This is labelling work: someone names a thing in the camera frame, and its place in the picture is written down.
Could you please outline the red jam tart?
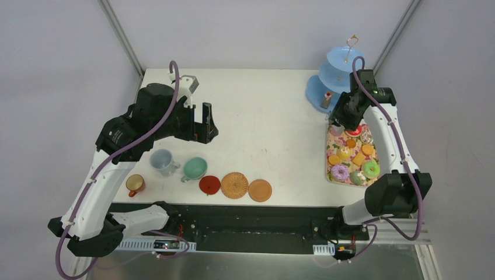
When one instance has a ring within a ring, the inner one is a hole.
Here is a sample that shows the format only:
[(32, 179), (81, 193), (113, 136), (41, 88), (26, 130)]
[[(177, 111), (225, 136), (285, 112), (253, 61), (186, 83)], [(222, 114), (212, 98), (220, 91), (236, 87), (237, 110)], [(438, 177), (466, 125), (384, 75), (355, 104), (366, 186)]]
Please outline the red jam tart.
[(359, 137), (362, 133), (362, 125), (358, 125), (355, 130), (346, 129), (345, 133), (352, 138)]

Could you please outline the chocolate slice cake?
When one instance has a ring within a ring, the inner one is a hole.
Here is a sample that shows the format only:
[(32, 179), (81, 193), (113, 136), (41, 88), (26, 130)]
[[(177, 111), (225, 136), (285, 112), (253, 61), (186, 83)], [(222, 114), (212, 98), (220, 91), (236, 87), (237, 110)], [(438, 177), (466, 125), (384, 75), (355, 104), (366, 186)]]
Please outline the chocolate slice cake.
[(333, 96), (333, 92), (331, 91), (328, 91), (324, 94), (320, 104), (321, 108), (328, 109), (330, 107), (332, 96)]

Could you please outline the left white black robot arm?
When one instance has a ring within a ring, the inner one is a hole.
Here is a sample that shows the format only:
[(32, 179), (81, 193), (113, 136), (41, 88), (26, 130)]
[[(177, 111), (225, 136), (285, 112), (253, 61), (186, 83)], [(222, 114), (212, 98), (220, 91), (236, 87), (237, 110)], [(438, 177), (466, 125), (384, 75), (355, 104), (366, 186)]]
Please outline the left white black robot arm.
[(105, 123), (77, 199), (65, 215), (48, 223), (52, 233), (68, 239), (73, 255), (104, 257), (128, 237), (153, 230), (171, 236), (177, 231), (177, 211), (163, 201), (132, 212), (109, 209), (128, 173), (155, 141), (175, 137), (207, 144), (218, 135), (210, 103), (203, 103), (202, 122), (194, 120), (192, 95), (197, 87), (191, 81), (150, 83), (138, 91), (126, 113)]

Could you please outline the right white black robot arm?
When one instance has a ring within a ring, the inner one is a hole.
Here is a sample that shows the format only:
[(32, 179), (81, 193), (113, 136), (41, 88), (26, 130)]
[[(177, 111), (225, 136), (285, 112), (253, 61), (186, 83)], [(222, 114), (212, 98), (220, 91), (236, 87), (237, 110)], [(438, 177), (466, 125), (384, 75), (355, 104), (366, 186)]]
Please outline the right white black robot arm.
[(379, 216), (416, 213), (421, 217), (423, 199), (432, 185), (431, 175), (420, 171), (407, 148), (393, 91), (378, 87), (370, 69), (350, 74), (350, 90), (339, 97), (329, 124), (354, 131), (365, 122), (374, 139), (381, 172), (364, 198), (344, 206), (343, 217), (332, 222), (332, 233), (339, 239), (353, 234), (354, 225)]

